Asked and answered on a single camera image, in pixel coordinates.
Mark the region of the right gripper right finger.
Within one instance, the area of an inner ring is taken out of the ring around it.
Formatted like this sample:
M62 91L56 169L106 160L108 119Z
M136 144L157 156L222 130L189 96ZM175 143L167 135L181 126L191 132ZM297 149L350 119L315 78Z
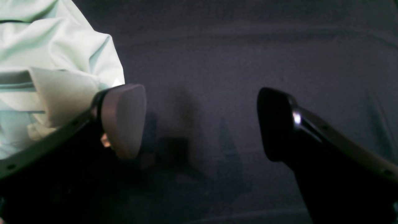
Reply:
M397 165L283 91L262 88L257 116L265 155L293 171L314 224L397 223Z

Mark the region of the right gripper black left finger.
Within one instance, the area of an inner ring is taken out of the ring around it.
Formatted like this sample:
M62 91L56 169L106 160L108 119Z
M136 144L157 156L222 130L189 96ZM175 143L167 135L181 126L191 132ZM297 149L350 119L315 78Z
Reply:
M100 91L90 109L1 159L1 223L81 224L106 159L137 157L146 105L143 85Z

